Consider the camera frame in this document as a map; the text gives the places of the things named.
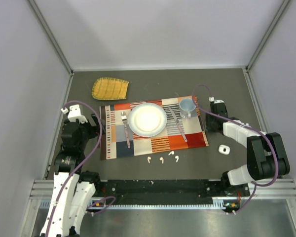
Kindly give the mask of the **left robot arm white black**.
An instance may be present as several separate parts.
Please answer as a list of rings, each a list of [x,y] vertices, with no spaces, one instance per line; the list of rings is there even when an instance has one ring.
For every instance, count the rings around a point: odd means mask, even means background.
[[[81,171],[87,160],[84,150],[88,141],[99,138],[104,131],[99,117],[91,117],[94,126],[88,121],[64,122],[60,151],[54,161],[53,193],[41,237],[79,236],[90,199],[102,190],[98,173]]]

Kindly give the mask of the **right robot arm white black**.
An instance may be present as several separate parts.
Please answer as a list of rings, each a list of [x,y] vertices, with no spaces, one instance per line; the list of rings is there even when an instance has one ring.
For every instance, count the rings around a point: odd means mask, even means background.
[[[220,133],[246,148],[246,164],[222,174],[220,188],[225,195],[234,194],[239,185],[289,174],[290,163],[280,134],[265,133],[229,117],[223,100],[210,97],[209,101],[206,130]]]

